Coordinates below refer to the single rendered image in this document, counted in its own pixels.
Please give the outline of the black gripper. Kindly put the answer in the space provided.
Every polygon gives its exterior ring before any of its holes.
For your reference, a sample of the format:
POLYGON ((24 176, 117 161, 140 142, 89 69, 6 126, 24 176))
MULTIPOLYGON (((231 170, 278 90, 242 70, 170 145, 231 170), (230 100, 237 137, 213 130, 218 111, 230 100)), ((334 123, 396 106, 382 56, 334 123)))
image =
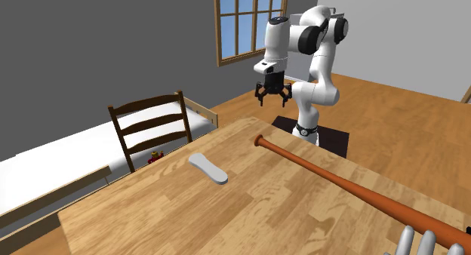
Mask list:
POLYGON ((284 84, 285 72, 273 72, 265 75, 264 84, 256 83, 254 96, 263 105, 263 98, 267 94, 279 94, 282 98, 282 107, 292 98, 292 83, 284 84))

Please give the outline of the wooden framed window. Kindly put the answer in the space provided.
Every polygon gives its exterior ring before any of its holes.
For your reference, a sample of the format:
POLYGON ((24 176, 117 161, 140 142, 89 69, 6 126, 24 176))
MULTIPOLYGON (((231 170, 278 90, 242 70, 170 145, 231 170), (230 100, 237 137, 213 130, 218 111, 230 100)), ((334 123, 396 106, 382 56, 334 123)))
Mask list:
POLYGON ((214 0, 217 65, 262 54, 266 23, 286 15, 287 6, 288 0, 214 0))

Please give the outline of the dark robot stand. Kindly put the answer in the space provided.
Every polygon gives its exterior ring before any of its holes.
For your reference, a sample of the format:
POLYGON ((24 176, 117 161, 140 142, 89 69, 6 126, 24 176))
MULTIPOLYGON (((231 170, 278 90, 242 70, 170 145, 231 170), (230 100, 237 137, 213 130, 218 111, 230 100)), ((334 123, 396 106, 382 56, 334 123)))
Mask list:
MULTIPOLYGON (((295 119, 286 118, 279 115, 275 118, 272 125, 283 131, 291 133, 295 127, 296 122, 297 121, 295 119)), ((318 133, 319 146, 321 148, 326 149, 340 157, 347 157, 349 133, 322 126, 318 126, 318 133)))

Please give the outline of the grey oblong remote control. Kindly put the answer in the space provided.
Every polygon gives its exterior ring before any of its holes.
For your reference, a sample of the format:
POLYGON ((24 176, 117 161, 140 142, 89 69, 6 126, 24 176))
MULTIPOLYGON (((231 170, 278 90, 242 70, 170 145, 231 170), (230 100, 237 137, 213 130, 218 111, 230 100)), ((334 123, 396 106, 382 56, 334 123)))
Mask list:
POLYGON ((195 153, 189 157, 189 163, 206 174, 218 185, 226 184, 229 180, 225 171, 210 162, 203 154, 195 153))

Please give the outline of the orange-brown baseball bat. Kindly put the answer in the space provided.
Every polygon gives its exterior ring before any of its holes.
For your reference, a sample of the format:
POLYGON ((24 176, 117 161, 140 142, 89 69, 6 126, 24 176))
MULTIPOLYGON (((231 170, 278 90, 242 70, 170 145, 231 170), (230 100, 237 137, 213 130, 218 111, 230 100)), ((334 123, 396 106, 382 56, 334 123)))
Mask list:
POLYGON ((471 234, 322 169, 265 140, 261 134, 256 136, 254 145, 267 148, 329 180, 400 223, 412 226, 420 234, 424 234, 427 230, 433 231, 436 234, 437 244, 447 249, 451 249, 454 244, 460 244, 464 249, 463 255, 471 255, 471 234))

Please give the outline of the dark wooden chair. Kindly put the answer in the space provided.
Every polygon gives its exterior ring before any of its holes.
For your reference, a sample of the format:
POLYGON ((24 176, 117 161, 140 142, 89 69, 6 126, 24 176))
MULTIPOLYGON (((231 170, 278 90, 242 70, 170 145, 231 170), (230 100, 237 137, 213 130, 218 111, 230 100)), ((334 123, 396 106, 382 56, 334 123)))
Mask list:
POLYGON ((173 95, 161 95, 157 97, 152 97, 144 100, 138 100, 131 103, 126 103, 118 108, 114 108, 113 105, 107 106, 109 111, 110 117, 112 119, 112 123, 114 124, 115 131, 117 133, 119 142, 121 144, 123 153, 125 155, 126 162, 128 163, 128 167, 130 172, 135 172, 135 167, 133 161, 131 160, 131 155, 142 152, 146 149, 153 148, 155 146, 168 143, 173 140, 178 140, 180 138, 186 137, 187 142, 191 143, 193 141, 191 129, 189 126, 189 119, 186 111, 184 95, 182 91, 177 91, 173 95), (119 125, 119 121, 117 119, 118 115, 124 115, 131 112, 142 111, 144 109, 148 109, 154 106, 164 105, 166 103, 173 103, 178 102, 180 105, 180 113, 171 113, 168 115, 162 115, 159 117, 147 119, 145 121, 139 121, 135 124, 131 124, 126 128, 122 129, 119 125), (183 121, 184 130, 183 131, 174 131, 170 132, 165 135, 161 135, 158 137, 154 137, 152 139, 144 140, 131 148, 127 147, 125 142, 124 136, 135 134, 144 130, 149 130, 151 128, 156 128, 158 126, 162 126, 164 124, 169 124, 174 121, 183 121))

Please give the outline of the light wooden table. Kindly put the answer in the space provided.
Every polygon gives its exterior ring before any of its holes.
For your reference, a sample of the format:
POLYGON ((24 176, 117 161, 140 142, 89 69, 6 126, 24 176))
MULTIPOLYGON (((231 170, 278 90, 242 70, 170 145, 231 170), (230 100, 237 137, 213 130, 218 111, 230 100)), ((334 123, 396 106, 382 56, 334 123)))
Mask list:
POLYGON ((241 118, 59 212, 71 255, 383 255, 403 226, 274 152, 271 143, 457 229, 471 215, 292 136, 241 118), (225 171, 214 183, 189 163, 225 171))

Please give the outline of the grey rounded lobed object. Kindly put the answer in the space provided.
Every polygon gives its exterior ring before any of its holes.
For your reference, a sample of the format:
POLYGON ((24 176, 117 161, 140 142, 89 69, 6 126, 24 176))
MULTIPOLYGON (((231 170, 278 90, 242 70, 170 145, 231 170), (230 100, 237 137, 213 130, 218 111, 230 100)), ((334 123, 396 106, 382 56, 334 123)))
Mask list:
MULTIPOLYGON (((394 255, 411 255, 414 234, 412 226, 406 226, 403 229, 394 255)), ((426 230, 420 239, 416 255, 434 255, 435 245, 436 234, 431 230, 426 230)), ((465 250, 461 244, 455 243, 451 245, 446 255, 465 255, 465 250)))

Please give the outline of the white bed with wooden frame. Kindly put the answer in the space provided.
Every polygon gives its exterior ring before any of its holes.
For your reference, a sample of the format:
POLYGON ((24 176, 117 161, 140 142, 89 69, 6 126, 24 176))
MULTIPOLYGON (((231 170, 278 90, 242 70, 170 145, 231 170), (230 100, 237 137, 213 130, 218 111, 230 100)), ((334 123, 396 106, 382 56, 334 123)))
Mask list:
MULTIPOLYGON (((185 98, 192 138, 218 128, 217 113, 185 98)), ((122 128, 159 117, 180 113, 178 102, 166 103, 134 112, 118 119, 122 128)), ((184 131, 182 120, 125 136, 128 146, 173 131, 184 131)), ((136 169, 147 164, 151 151, 167 154, 186 143, 186 137, 131 155, 136 169)), ((53 218, 46 226, 32 226, 44 216, 54 214, 74 200, 129 174, 112 121, 22 152, 0 163, 0 255, 9 255, 51 231, 53 218)))

